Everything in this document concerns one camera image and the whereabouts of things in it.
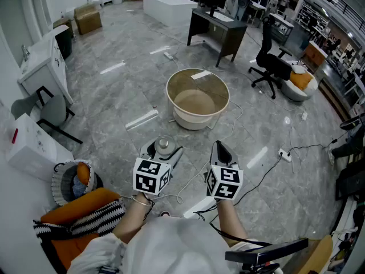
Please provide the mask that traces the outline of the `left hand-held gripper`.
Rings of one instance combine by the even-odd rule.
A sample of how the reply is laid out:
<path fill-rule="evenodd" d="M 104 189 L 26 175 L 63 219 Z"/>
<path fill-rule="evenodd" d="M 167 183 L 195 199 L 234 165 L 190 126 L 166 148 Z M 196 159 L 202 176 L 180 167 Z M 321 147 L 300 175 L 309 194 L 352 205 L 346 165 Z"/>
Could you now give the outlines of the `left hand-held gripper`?
<path fill-rule="evenodd" d="M 177 147 L 169 156 L 162 158 L 155 156 L 155 139 L 148 141 L 140 149 L 140 157 L 136 159 L 133 168 L 132 180 L 135 191 L 159 195 L 171 180 L 172 169 L 183 155 L 183 146 Z"/>

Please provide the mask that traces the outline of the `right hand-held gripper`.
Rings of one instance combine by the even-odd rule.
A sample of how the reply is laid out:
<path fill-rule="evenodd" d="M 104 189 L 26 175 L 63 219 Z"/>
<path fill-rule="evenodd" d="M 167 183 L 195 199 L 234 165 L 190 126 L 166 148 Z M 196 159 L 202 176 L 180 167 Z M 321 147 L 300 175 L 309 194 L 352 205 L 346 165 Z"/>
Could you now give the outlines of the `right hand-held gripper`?
<path fill-rule="evenodd" d="M 216 165 L 221 162 L 230 167 Z M 234 200 L 243 184 L 243 170 L 238 166 L 237 154 L 224 142 L 215 141 L 210 154 L 205 182 L 206 194 L 215 199 Z"/>

